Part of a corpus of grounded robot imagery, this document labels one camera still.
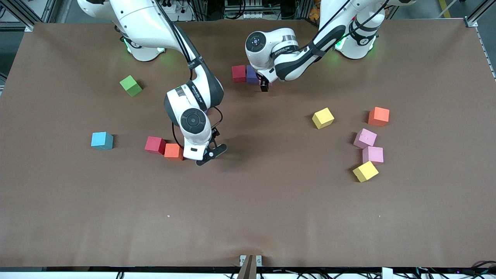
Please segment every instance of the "brown table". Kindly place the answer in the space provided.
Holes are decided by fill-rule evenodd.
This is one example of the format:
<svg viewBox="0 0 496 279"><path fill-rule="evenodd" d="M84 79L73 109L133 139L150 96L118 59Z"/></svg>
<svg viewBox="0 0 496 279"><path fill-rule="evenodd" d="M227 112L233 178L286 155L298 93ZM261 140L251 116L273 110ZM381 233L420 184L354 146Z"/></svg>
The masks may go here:
<svg viewBox="0 0 496 279"><path fill-rule="evenodd" d="M140 63L108 24L26 33L0 99L2 266L470 266L496 258L496 84L473 28L391 20L359 61L328 53L268 93L234 84L254 30L304 21L181 24L225 89L220 142L197 167L144 151L172 140L165 93L181 54ZM119 81L144 84L134 98ZM390 124L364 122L374 106ZM336 120L317 130L313 112ZM212 113L211 119L217 119ZM379 175L358 183L355 133L376 132ZM115 148L90 147L91 133Z"/></svg>

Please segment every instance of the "purple cube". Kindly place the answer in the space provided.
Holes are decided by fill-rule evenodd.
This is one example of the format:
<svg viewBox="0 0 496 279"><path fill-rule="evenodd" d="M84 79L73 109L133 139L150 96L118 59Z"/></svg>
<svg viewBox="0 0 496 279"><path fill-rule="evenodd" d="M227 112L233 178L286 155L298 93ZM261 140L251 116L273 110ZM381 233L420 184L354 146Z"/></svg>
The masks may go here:
<svg viewBox="0 0 496 279"><path fill-rule="evenodd" d="M251 65L247 66L247 83L258 85L258 76Z"/></svg>
<svg viewBox="0 0 496 279"><path fill-rule="evenodd" d="M374 134L367 129L361 129L360 132L358 132L353 145L365 149L367 146L373 146L376 137L377 134Z"/></svg>
<svg viewBox="0 0 496 279"><path fill-rule="evenodd" d="M382 147L368 146L362 151L364 164L368 161L372 162L374 166L384 164L384 153Z"/></svg>

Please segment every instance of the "orange object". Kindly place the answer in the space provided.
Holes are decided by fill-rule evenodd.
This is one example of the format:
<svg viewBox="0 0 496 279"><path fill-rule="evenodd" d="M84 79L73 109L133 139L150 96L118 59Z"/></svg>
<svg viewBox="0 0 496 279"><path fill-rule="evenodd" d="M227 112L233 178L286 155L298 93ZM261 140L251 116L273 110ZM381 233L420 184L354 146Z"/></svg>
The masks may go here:
<svg viewBox="0 0 496 279"><path fill-rule="evenodd" d="M383 127L389 122L389 110L375 107L369 114L369 124Z"/></svg>
<svg viewBox="0 0 496 279"><path fill-rule="evenodd" d="M166 143L164 157L169 161L182 161L183 149L177 143Z"/></svg>

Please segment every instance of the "metal frame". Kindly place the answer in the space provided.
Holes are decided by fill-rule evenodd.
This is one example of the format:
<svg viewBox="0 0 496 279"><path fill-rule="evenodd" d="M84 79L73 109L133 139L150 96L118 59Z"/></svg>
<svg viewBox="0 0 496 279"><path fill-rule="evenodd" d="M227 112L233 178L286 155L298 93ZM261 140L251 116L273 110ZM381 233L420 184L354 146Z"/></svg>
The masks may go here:
<svg viewBox="0 0 496 279"><path fill-rule="evenodd" d="M467 27L477 27L477 20L486 12L496 0L483 0L477 8L464 18Z"/></svg>
<svg viewBox="0 0 496 279"><path fill-rule="evenodd" d="M38 16L22 0L0 0L0 3L19 22L0 22L0 31L32 31L36 22L50 22L54 15L54 7L59 0L48 0L43 14Z"/></svg>

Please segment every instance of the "floor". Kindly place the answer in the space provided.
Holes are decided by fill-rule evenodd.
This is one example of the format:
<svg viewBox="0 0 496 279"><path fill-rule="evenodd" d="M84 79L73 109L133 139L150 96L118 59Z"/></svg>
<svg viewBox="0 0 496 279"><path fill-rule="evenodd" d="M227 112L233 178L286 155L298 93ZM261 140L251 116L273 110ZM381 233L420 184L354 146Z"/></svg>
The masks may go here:
<svg viewBox="0 0 496 279"><path fill-rule="evenodd" d="M403 6L394 14L393 19L411 18L438 18L442 12L441 5L450 4L451 0L418 0L411 6ZM455 0L449 9L450 17L464 17L469 15L481 0ZM57 13L57 22L65 23L104 23L107 20L88 16L78 6L75 0L65 0ZM496 4L478 20L478 30L484 42L487 55L491 61L496 61ZM19 48L23 32L0 32L0 72L7 74Z"/></svg>

